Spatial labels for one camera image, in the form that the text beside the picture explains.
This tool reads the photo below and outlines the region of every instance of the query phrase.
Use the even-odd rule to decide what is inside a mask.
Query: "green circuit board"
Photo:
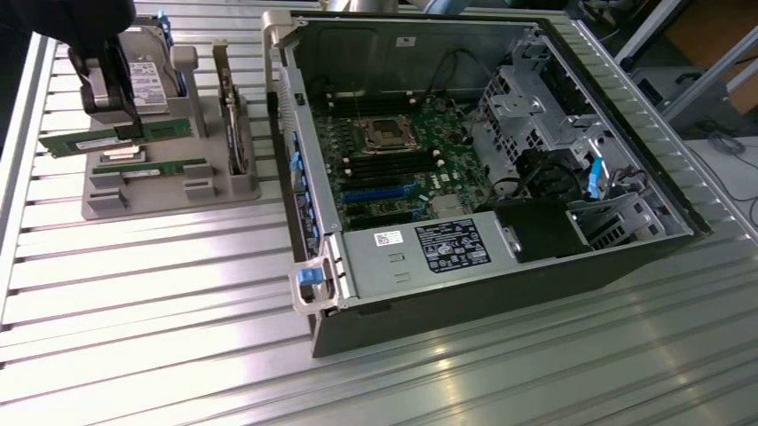
[[[382,188],[345,190],[345,185],[361,182],[356,176],[346,176],[344,158],[364,159],[381,157],[384,154],[368,154],[370,151],[365,142],[365,128],[360,123],[366,120],[400,120],[406,123],[416,146],[405,150],[420,154],[435,151],[435,167],[432,170],[414,173],[394,174],[386,169],[384,176],[377,179],[398,179],[402,196],[362,202],[344,202],[345,194],[382,191]],[[370,116],[341,118],[321,115],[316,117],[316,131],[321,144],[321,154],[329,176],[330,192],[340,214],[341,226],[346,231],[365,229],[376,225],[394,225],[443,217],[435,210],[435,200],[451,200],[451,197],[436,197],[455,194],[457,205],[455,214],[471,213],[473,208],[485,201],[489,192],[489,182],[484,176],[483,166],[473,148],[467,143],[467,127],[452,102],[448,99],[429,97],[410,114],[393,116]]]

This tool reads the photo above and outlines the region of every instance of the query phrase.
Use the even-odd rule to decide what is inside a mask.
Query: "power supply label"
[[[489,253],[472,219],[418,226],[416,236],[433,273],[489,263]]]

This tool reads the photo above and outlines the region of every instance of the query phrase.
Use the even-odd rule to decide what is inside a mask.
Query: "motherboard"
[[[455,101],[428,96],[408,114],[360,110],[356,103],[350,116],[316,117],[342,229],[471,213],[489,196],[489,181]]]

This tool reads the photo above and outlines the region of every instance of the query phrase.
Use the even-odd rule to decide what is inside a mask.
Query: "aluminum slotted surface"
[[[260,71],[258,15],[282,7],[317,5],[137,2],[138,13],[170,17],[177,43],[197,46],[205,94],[209,43],[228,40],[264,178],[253,204],[169,217],[82,222],[84,160],[50,159],[34,129],[81,130],[89,119],[64,48],[35,38],[39,76],[18,108],[29,135],[18,133],[14,161],[3,155],[18,178],[3,198],[0,424],[758,422],[752,241],[609,58],[553,12],[509,14],[552,20],[715,235],[601,291],[310,359],[306,321],[289,306]]]

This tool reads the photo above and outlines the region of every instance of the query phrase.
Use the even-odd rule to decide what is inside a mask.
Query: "white sticker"
[[[84,150],[92,148],[101,148],[104,146],[110,146],[117,144],[128,144],[129,142],[132,142],[130,139],[120,140],[113,136],[110,138],[104,138],[104,139],[85,140],[84,142],[77,142],[74,145],[77,149]]]
[[[153,62],[133,62],[132,71],[133,105],[152,107],[165,105],[161,77]]]
[[[416,45],[414,37],[397,37],[394,47],[413,47]]]
[[[400,244],[402,242],[402,234],[398,231],[389,231],[388,233],[374,233],[373,239],[376,240],[376,247]]]
[[[152,170],[137,170],[137,171],[122,171],[122,178],[146,178],[148,176],[161,176],[161,171],[157,169]]]

